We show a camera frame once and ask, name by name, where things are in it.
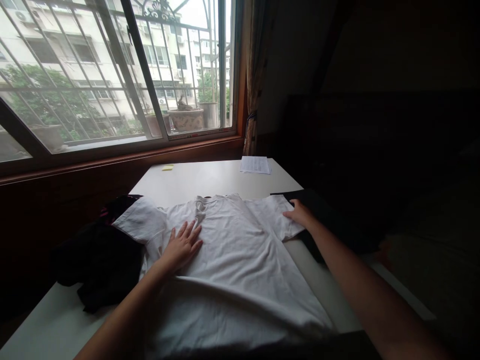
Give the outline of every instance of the potted plant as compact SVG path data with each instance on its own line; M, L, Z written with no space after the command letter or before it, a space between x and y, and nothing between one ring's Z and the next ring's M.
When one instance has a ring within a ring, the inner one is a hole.
M59 153L68 148L60 135L62 125L30 125L29 128L52 153Z
M145 118L146 118L146 123L148 124L148 128L150 129L151 135L153 137L162 136L162 132L160 131L160 126L157 120L157 116L155 115L153 110L150 110L149 104L146 104Z
M185 104L182 101L183 97L183 95L180 96L176 110L168 111L173 126L181 133L202 130L204 128L204 110Z
M29 155L24 148L0 126L0 162L26 158Z
M203 127L206 129L215 129L220 127L217 108L218 102L199 102L198 106L203 109Z

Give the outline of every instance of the air conditioner unit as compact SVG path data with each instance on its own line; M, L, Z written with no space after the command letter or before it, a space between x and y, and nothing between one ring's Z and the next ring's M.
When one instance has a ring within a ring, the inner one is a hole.
M15 11L15 17L24 25L35 25L28 11L17 10Z

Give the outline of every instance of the flower pot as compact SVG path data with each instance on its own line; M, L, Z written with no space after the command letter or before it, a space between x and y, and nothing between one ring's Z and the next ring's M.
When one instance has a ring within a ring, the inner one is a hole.
M61 127L62 125L49 125L32 127L30 130L51 153L60 153L68 148L60 135Z
M191 111L169 110L171 122L175 129L181 133L198 131L204 128L204 110Z
M0 130L0 162L29 157L24 148L7 131Z
M198 106L203 109L203 127L205 129L216 129L220 127L218 117L218 102L199 102Z
M148 124L148 128L150 129L151 135L153 137L161 137L162 132L160 131L159 122L157 121L157 117L155 115L146 115L146 123Z

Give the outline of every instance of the table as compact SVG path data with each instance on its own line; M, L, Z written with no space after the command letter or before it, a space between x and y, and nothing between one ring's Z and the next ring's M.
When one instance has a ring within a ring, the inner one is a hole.
M270 193L301 190L302 187L274 159L268 159L271 174L241 173L240 160L175 164L162 171L152 166L130 194L152 198L158 206L186 203L200 195L238 193L242 199L262 199ZM285 243L293 261L311 287L340 334L362 329L353 310L330 272L318 264L298 239ZM384 278L424 320L435 316L386 268L372 258L365 261ZM113 307L97 314L84 313L77 296L79 284L56 283L0 350L0 360L72 359L103 323Z

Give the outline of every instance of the dark fabric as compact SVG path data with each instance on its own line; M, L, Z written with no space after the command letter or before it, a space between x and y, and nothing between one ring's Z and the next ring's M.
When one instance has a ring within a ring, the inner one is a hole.
M111 224L141 197L118 197L102 209L96 222L84 226L51 252L51 267L58 283L83 284L77 293L87 313L119 304L139 281L143 246Z
M304 189L272 193L270 195L283 195L288 201L292 199L300 200L325 227L354 253L361 255L378 251L378 247L373 242L348 223L338 212L333 210L314 190ZM298 238L303 241L317 263L325 263L312 235L307 230L298 234Z

